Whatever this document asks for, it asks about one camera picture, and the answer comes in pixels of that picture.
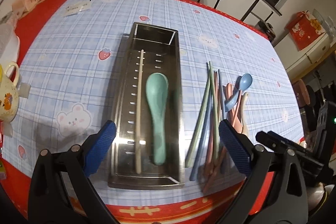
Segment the beige chopstick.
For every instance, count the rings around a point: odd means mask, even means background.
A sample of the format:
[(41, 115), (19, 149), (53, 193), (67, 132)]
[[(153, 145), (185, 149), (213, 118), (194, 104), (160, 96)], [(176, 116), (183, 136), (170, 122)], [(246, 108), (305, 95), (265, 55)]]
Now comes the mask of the beige chopstick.
[(135, 171), (140, 174), (141, 168), (141, 93), (142, 93), (142, 73), (143, 73), (143, 56), (144, 50), (140, 51), (138, 84), (137, 84), (137, 102), (136, 102), (136, 119), (135, 119)]

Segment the light green chopstick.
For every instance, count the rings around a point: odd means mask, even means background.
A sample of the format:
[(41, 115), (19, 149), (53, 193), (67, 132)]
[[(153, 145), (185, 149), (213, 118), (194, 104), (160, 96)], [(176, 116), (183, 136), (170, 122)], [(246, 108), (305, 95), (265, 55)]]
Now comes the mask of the light green chopstick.
[(194, 133), (191, 138), (191, 142), (187, 151), (186, 159), (185, 159), (185, 166), (187, 168), (192, 167), (193, 165), (193, 156), (195, 153), (196, 145), (198, 143), (198, 138), (199, 134), (201, 133), (201, 127), (203, 125), (204, 119), (205, 119), (205, 112), (206, 112), (206, 107), (207, 107), (207, 102), (209, 98), (209, 93), (210, 93), (210, 86), (211, 86), (211, 80), (210, 80), (210, 61), (207, 63), (207, 82), (206, 82), (206, 87), (205, 91), (203, 93), (203, 99), (201, 103), (201, 107), (199, 110), (197, 122), (195, 125)]

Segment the brown rice cooker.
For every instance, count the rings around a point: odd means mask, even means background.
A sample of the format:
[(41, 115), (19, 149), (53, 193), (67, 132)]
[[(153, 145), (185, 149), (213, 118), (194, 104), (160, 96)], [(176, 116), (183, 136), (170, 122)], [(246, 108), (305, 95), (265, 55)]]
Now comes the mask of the brown rice cooker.
[(276, 35), (273, 31), (273, 27), (268, 22), (259, 20), (255, 28), (260, 32), (262, 32), (263, 34), (266, 34), (270, 42), (274, 41), (274, 39), (276, 38)]

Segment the beige spoon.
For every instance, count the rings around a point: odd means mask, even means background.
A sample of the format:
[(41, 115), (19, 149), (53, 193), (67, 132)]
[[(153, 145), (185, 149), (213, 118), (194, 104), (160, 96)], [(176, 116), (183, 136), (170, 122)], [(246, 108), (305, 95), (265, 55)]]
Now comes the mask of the beige spoon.
[(246, 114), (245, 114), (245, 105), (247, 102), (248, 98), (248, 93), (245, 92), (241, 98), (241, 103), (240, 103), (240, 118), (241, 118), (241, 124), (242, 124), (242, 134), (245, 136), (249, 136), (249, 131), (248, 131), (248, 126), (246, 123)]

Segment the teal green spoon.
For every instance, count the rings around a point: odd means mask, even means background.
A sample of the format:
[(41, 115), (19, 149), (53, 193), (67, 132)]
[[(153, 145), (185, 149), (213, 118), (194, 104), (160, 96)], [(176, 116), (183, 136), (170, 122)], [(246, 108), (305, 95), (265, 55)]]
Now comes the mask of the teal green spoon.
[(152, 73), (146, 82), (146, 98), (153, 122), (153, 161), (163, 165), (166, 160), (165, 113), (169, 82), (162, 73)]

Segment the blue chopstick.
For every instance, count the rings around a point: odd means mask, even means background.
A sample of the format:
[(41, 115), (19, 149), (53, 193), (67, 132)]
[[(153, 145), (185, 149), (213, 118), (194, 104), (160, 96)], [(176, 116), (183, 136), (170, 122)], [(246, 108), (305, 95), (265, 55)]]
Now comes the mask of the blue chopstick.
[(190, 181), (195, 181), (198, 176), (198, 168), (201, 163), (203, 148), (205, 145), (205, 138), (206, 138), (206, 130), (207, 130), (207, 118), (210, 114), (210, 106), (211, 106), (211, 96), (210, 96), (210, 87), (211, 87), (211, 76), (208, 76), (206, 90), (204, 94), (204, 102), (202, 103), (202, 107), (200, 110), (200, 119), (201, 119), (201, 126), (202, 131), (198, 143), (198, 149), (195, 156), (194, 164), (190, 174)]
[(221, 120), (224, 120), (226, 118), (225, 114), (225, 96), (223, 92), (223, 85), (222, 85), (222, 78), (221, 78), (221, 70), (218, 69), (218, 81), (219, 81), (219, 93), (220, 93), (220, 106), (221, 106)]

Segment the cream floral mug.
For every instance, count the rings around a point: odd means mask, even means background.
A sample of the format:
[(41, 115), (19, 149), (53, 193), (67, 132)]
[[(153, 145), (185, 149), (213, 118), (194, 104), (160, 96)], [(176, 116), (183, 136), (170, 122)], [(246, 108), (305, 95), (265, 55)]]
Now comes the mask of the cream floral mug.
[[(11, 68), (14, 67), (15, 77), (12, 81), (7, 77), (6, 73)], [(19, 81), (19, 67), (17, 63), (11, 61), (9, 65), (3, 69), (1, 67), (1, 86), (0, 86), (0, 96), (1, 96), (1, 121), (10, 123), (17, 114), (18, 104), (19, 104), (19, 93), (17, 89), (17, 84)]]

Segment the white paper card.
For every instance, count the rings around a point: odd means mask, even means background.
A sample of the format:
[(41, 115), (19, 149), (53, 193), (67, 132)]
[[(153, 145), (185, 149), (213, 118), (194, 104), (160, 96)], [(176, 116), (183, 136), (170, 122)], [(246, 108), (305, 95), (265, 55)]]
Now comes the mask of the white paper card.
[(63, 16), (76, 15), (79, 12), (89, 10), (91, 6), (92, 6), (92, 0), (81, 1), (81, 2), (75, 3), (73, 5), (66, 7)]

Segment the stainless steel utensil tray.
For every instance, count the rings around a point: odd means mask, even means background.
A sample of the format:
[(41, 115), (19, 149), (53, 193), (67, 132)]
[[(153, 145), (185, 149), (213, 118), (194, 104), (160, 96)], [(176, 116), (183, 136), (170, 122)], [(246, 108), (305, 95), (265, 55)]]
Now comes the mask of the stainless steel utensil tray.
[[(135, 171), (135, 119), (140, 51), (144, 50), (141, 93), (141, 168)], [(112, 119), (117, 132), (112, 144), (108, 180), (113, 188), (164, 190), (185, 182), (182, 84), (177, 30), (134, 23), (120, 45), (122, 63), (116, 86)], [(165, 113), (166, 160), (153, 161), (153, 122), (146, 98), (146, 82), (152, 73), (164, 74), (169, 82)]]

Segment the pink spoon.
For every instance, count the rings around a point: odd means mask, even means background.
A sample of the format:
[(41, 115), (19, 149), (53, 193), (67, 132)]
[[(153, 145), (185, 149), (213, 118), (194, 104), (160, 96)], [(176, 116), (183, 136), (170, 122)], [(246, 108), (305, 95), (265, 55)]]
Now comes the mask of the pink spoon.
[[(233, 86), (231, 83), (228, 83), (226, 85), (226, 90), (225, 90), (225, 94), (227, 96), (228, 99), (230, 99), (233, 96)], [(243, 126), (242, 123), (240, 122), (239, 118), (238, 118), (238, 114), (240, 111), (240, 102), (241, 102), (241, 98), (242, 98), (242, 92), (238, 91), (238, 98), (233, 106), (233, 108), (228, 112), (228, 119), (230, 120), (230, 123), (232, 125), (232, 127), (236, 130), (237, 133), (242, 133), (243, 130)]]

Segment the red fridge cloth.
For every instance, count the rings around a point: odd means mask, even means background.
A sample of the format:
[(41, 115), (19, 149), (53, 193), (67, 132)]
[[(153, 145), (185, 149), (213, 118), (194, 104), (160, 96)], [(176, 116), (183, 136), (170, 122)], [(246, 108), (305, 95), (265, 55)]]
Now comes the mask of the red fridge cloth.
[(300, 11), (294, 19), (286, 25), (296, 47), (299, 51), (311, 45), (317, 38), (325, 33), (322, 24), (309, 11)]

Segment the blue plaid tablecloth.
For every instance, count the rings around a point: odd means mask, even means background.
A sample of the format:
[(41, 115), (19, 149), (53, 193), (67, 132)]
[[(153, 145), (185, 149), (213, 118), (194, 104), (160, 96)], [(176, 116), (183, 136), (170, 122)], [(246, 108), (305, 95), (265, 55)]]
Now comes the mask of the blue plaid tablecloth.
[(248, 137), (272, 130), (292, 141), (303, 126), (292, 85), (270, 42), (245, 23), (187, 0), (42, 0), (18, 21), (20, 83), (30, 85), (3, 142), (6, 189), (23, 214), (28, 184), (43, 149), (62, 152), (110, 119), (117, 92), (126, 94), (121, 166), (135, 172), (134, 146), (144, 166), (185, 168), (185, 184), (170, 190), (108, 186), (110, 159), (90, 177), (122, 223), (200, 223), (220, 198), (228, 201), (243, 176), (221, 158), (207, 105), (215, 83), (252, 76), (245, 107), (218, 104), (217, 120), (245, 115)]

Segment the pink chopstick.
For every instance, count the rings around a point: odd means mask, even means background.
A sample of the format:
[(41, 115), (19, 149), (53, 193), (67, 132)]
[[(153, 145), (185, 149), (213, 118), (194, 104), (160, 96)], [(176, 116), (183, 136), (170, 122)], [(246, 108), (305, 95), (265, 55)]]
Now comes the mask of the pink chopstick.
[[(214, 72), (214, 81), (215, 81), (215, 88), (217, 86), (217, 77), (216, 77), (216, 72)], [(209, 134), (209, 142), (208, 142), (208, 147), (207, 147), (207, 155), (206, 155), (206, 163), (205, 163), (205, 171), (204, 171), (204, 176), (205, 178), (208, 178), (214, 168), (214, 162), (213, 162), (213, 148), (214, 148), (214, 124), (213, 124), (213, 104), (212, 104), (212, 109), (210, 112), (210, 134)]]
[[(233, 85), (231, 83), (228, 83), (226, 85), (226, 95), (233, 95)], [(240, 120), (238, 119), (238, 112), (240, 109), (240, 101), (242, 98), (242, 91), (238, 91), (238, 105), (234, 107), (232, 110), (229, 111), (229, 117), (231, 118), (231, 125), (234, 127), (234, 129), (238, 130), (238, 133), (242, 132), (243, 126), (240, 123)], [(226, 147), (222, 148), (222, 151), (219, 156), (218, 163), (215, 164), (215, 168), (213, 173), (210, 175), (209, 179), (207, 180), (205, 187), (203, 188), (203, 193), (206, 193), (209, 188), (213, 185), (214, 180), (216, 179), (216, 176), (220, 173), (221, 171), (221, 164), (227, 154), (227, 149)]]

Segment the blue spoon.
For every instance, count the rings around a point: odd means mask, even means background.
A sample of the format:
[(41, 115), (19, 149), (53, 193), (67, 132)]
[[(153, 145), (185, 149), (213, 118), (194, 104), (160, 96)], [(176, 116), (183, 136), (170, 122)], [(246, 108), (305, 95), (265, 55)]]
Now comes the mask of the blue spoon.
[(238, 77), (237, 80), (237, 91), (232, 95), (229, 96), (228, 99), (225, 100), (225, 112), (229, 112), (233, 109), (233, 107), (236, 105), (236, 102), (238, 101), (239, 92), (246, 91), (253, 82), (253, 78), (249, 73), (245, 73), (242, 76)]

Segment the white refrigerator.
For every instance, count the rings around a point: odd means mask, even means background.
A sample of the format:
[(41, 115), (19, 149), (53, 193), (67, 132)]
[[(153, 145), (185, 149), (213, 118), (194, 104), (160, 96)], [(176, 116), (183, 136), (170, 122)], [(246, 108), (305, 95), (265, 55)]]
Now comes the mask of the white refrigerator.
[(296, 78), (302, 78), (301, 74), (318, 63), (334, 45), (335, 38), (331, 39), (327, 33), (324, 33), (303, 50), (298, 50), (292, 36), (287, 34), (274, 49), (289, 79), (293, 82)]

